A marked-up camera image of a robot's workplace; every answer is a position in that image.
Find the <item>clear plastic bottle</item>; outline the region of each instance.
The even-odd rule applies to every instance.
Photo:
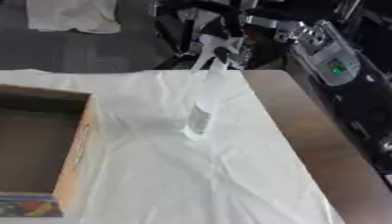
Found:
[[[211,128],[218,110],[224,73],[228,64],[215,58],[199,90],[191,114],[184,127],[184,134],[191,140],[200,140]]]

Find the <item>white fabric on floor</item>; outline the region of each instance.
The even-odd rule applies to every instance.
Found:
[[[30,29],[115,33],[116,0],[27,0]]]
[[[227,71],[208,137],[180,133],[204,76],[0,72],[0,83],[93,93],[96,119],[71,215],[1,223],[344,223],[240,72]]]

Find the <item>gray floor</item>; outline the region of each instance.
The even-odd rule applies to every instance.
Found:
[[[94,35],[29,30],[25,0],[5,0],[0,3],[0,70],[125,73],[151,69],[171,52],[154,36],[148,2],[120,1],[122,32]]]

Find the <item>wooden table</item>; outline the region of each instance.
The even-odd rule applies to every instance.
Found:
[[[287,73],[244,76],[347,224],[392,223],[392,192]]]

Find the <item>wooden box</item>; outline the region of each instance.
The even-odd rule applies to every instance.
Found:
[[[0,217],[60,217],[73,193],[90,95],[0,85]]]

